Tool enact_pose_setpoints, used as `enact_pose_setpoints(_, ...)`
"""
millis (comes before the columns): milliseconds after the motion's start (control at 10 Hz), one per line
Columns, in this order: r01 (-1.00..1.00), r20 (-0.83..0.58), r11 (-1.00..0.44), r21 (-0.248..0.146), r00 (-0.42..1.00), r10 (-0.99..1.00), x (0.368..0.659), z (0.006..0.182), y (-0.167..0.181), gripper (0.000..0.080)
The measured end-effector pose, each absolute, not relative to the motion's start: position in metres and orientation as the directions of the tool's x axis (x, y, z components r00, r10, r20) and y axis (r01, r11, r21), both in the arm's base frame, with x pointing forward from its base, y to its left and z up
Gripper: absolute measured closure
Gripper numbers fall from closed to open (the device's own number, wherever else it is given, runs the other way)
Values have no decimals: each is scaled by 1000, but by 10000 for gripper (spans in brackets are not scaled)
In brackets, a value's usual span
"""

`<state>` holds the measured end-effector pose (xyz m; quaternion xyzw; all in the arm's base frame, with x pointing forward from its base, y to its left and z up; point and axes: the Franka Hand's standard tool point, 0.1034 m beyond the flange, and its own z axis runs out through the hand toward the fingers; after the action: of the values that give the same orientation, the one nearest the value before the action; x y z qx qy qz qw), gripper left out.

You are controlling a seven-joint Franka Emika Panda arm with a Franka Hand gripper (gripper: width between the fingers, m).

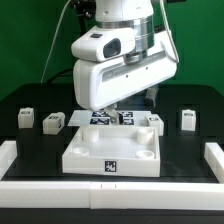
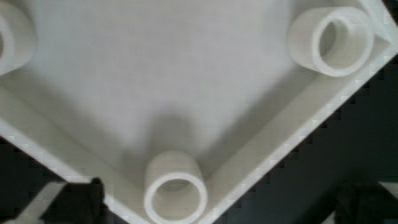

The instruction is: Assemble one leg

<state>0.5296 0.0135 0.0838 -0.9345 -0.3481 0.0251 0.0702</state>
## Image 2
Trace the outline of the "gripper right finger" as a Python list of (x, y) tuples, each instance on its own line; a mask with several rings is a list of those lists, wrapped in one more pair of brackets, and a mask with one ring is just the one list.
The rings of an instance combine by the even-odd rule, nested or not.
[(398, 224), (398, 198), (379, 183), (344, 182), (335, 192), (335, 224)]

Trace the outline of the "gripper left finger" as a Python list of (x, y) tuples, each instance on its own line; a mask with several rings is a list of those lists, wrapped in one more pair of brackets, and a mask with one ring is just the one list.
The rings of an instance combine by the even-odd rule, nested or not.
[(19, 214), (0, 224), (100, 224), (104, 185), (99, 179), (86, 183), (49, 182)]

